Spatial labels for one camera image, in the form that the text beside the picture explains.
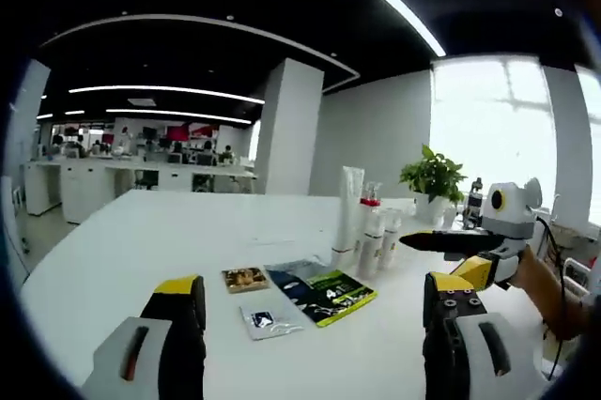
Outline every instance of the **white flower pot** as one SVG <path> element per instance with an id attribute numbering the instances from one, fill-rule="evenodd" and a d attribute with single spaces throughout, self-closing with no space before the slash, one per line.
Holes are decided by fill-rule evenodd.
<path id="1" fill-rule="evenodd" d="M 445 229 L 450 229 L 453 227 L 453 222 L 457 216 L 457 206 L 454 204 L 449 204 L 442 212 L 442 227 Z"/>
<path id="2" fill-rule="evenodd" d="M 449 200 L 442 196 L 437 196 L 431 202 L 428 201 L 428 195 L 415 192 L 415 218 L 420 222 L 428 224 L 437 224 L 442 217 L 444 209 L 449 205 Z"/>

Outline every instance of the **black ceiling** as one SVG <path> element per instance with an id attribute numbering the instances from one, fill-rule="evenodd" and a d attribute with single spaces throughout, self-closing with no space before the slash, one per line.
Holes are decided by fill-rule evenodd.
<path id="1" fill-rule="evenodd" d="M 448 55 L 491 52 L 539 54 L 587 65 L 565 0 L 404 0 Z M 557 17 L 554 9 L 562 8 Z M 105 23 L 142 14 L 161 19 Z M 239 100 L 171 92 L 93 92 L 93 85 L 171 85 L 242 96 L 260 94 L 270 70 L 285 57 L 323 69 L 327 88 L 352 76 L 322 56 L 280 41 L 215 24 L 174 20 L 205 17 L 239 23 L 288 38 L 360 73 L 339 88 L 427 68 L 436 58 L 417 33 L 382 0 L 52 0 L 32 54 L 52 69 L 41 113 L 60 117 L 86 110 L 133 107 L 127 98 L 153 98 L 159 109 L 224 115 L 254 121 L 261 106 Z"/>

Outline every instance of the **office desk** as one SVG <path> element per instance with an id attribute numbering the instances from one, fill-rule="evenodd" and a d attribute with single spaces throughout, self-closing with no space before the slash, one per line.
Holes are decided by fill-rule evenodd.
<path id="1" fill-rule="evenodd" d="M 158 188 L 164 191 L 191 192 L 193 176 L 205 175 L 249 178 L 253 192 L 256 179 L 252 172 L 236 165 L 212 167 L 102 158 L 28 162 L 27 211 L 39 215 L 62 202 L 65 220 L 82 223 L 132 187 L 133 176 L 119 174 L 138 170 L 159 172 Z"/>
<path id="2" fill-rule="evenodd" d="M 130 191 L 73 230 L 21 292 L 51 360 L 75 385 L 92 353 L 126 317 L 139 315 L 163 280 L 198 273 L 207 292 L 205 398 L 307 400 L 424 398 L 424 275 L 456 263 L 399 249 L 395 265 L 367 283 L 378 297 L 324 329 L 252 341 L 239 305 L 288 299 L 275 286 L 231 295 L 221 270 L 316 254 L 329 261 L 338 199 L 309 196 Z M 405 219 L 403 231 L 427 226 Z M 529 339 L 540 316 L 526 295 L 493 286 L 481 296 Z"/>

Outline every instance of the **white tube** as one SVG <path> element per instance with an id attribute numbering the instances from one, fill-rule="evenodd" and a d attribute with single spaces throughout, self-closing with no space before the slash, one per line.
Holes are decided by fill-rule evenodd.
<path id="1" fill-rule="evenodd" d="M 342 167 L 340 177 L 340 212 L 336 241 L 331 249 L 331 265 L 335 269 L 345 269 L 354 262 L 354 246 L 357 236 L 357 216 L 361 200 L 363 176 L 362 168 Z"/>
<path id="2" fill-rule="evenodd" d="M 401 215 L 403 211 L 400 209 L 386 209 L 384 240 L 382 240 L 382 248 L 379 252 L 378 270 L 387 269 L 394 259 L 396 242 L 401 234 Z"/>
<path id="3" fill-rule="evenodd" d="M 372 209 L 367 217 L 367 226 L 363 234 L 361 256 L 357 274 L 360 278 L 373 277 L 378 270 L 379 249 L 384 239 L 384 215 L 377 209 Z"/>

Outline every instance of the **potted plant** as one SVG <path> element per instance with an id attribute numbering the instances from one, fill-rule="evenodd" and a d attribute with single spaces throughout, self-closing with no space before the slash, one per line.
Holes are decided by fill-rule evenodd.
<path id="1" fill-rule="evenodd" d="M 434 153 L 422 145 L 422 160 L 410 163 L 401 172 L 401 182 L 407 182 L 416 193 L 416 217 L 427 223 L 436 223 L 448 202 L 455 206 L 463 200 L 457 184 L 465 179 L 459 173 L 463 167 L 443 154 Z"/>

